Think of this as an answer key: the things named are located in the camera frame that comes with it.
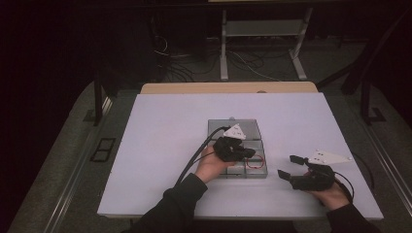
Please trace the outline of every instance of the white table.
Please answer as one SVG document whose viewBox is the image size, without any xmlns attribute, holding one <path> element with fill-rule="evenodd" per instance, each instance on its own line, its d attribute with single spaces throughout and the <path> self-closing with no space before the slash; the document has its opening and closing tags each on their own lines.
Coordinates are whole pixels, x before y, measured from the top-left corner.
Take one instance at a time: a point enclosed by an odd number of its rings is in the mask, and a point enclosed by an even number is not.
<svg viewBox="0 0 412 233">
<path fill-rule="evenodd" d="M 141 216 L 172 187 L 207 137 L 208 119 L 255 118 L 264 143 L 268 177 L 214 180 L 195 216 L 219 219 L 311 219 L 326 209 L 311 195 L 278 178 L 281 169 L 301 175 L 307 167 L 289 155 L 350 151 L 322 93 L 213 93 L 138 95 L 126 126 L 98 214 Z M 368 219 L 383 218 L 354 163 L 331 166 L 356 192 L 355 205 Z"/>
</svg>

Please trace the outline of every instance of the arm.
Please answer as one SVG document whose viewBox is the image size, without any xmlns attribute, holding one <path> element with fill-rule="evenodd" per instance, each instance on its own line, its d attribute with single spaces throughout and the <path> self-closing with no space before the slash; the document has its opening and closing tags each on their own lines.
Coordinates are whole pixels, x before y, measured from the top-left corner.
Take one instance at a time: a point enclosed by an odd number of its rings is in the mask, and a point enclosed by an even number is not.
<svg viewBox="0 0 412 233">
<path fill-rule="evenodd" d="M 197 201 L 207 190 L 206 183 L 216 178 L 222 169 L 233 165 L 221 161 L 208 147 L 195 174 L 189 174 L 179 185 L 167 189 L 155 207 L 145 213 L 129 232 L 182 232 L 193 220 Z"/>
<path fill-rule="evenodd" d="M 375 225 L 367 221 L 358 209 L 349 202 L 337 183 L 325 191 L 308 191 L 322 201 L 330 210 L 327 215 L 333 233 L 378 233 Z"/>
</svg>

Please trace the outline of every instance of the dark background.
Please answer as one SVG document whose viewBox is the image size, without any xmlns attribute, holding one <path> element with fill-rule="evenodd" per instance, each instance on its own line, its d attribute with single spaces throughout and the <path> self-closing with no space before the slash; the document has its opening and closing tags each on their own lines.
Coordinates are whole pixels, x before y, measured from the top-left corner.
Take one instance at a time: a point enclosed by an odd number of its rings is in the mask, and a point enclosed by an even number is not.
<svg viewBox="0 0 412 233">
<path fill-rule="evenodd" d="M 382 13 L 395 3 L 364 2 L 355 8 L 316 9 L 307 38 L 342 34 L 370 37 L 379 28 L 379 21 L 385 21 Z M 96 75 L 112 96 L 122 88 L 160 82 L 162 76 L 156 68 L 158 57 L 152 49 L 153 31 L 148 27 L 151 15 L 147 12 L 84 11 L 68 0 L 0 4 L 4 149 L 0 170 L 0 232 L 5 232 L 77 97 Z M 220 21 L 213 18 L 168 11 L 163 12 L 156 26 L 176 45 L 202 55 L 202 50 L 196 48 L 204 43 L 206 36 L 219 32 Z M 367 76 L 412 125 L 411 22 L 409 13 Z M 194 33 L 193 39 L 187 31 L 198 33 Z"/>
</svg>

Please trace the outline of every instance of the person's right hand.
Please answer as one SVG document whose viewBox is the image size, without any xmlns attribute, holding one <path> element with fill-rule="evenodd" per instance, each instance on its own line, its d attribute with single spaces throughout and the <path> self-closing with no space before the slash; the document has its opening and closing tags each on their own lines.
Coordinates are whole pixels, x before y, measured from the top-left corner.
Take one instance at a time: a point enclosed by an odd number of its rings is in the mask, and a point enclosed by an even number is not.
<svg viewBox="0 0 412 233">
<path fill-rule="evenodd" d="M 316 198 L 321 200 L 322 203 L 324 203 L 324 205 L 331 211 L 339 209 L 350 203 L 343 189 L 337 183 L 334 183 L 330 189 L 327 189 L 324 191 L 306 191 L 306 192 L 311 193 Z"/>
</svg>

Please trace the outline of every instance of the floor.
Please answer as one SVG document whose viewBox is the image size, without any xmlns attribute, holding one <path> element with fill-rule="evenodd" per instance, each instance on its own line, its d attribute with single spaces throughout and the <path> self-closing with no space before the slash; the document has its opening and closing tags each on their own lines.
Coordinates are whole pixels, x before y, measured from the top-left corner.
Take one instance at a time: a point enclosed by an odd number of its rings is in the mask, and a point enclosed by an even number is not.
<svg viewBox="0 0 412 233">
<path fill-rule="evenodd" d="M 216 39 L 211 38 L 208 45 L 206 59 L 194 58 L 176 48 L 168 50 L 172 59 L 164 82 L 219 82 Z M 288 56 L 292 45 L 291 38 L 229 41 L 229 82 L 298 82 Z M 339 48 L 336 39 L 316 39 L 305 41 L 299 58 L 308 81 L 318 83 L 354 61 L 363 47 L 364 44 L 344 44 Z M 339 90 L 344 79 L 330 83 L 320 92 L 349 148 L 357 155 L 356 161 L 384 214 L 383 220 L 373 223 L 386 233 L 412 232 L 410 203 L 409 207 L 405 205 L 408 201 L 404 198 L 411 196 L 411 128 L 376 88 L 372 89 L 371 107 L 378 109 L 386 121 L 364 124 L 359 114 L 360 93 L 346 96 Z M 117 98 L 105 103 L 102 121 L 93 126 L 93 83 L 84 90 L 9 232 L 121 232 L 130 225 L 129 219 L 109 219 L 96 211 L 138 93 L 138 89 L 121 90 Z M 89 161 L 102 138 L 115 139 L 108 161 Z M 325 219 L 293 224 L 298 232 L 330 232 Z"/>
</svg>

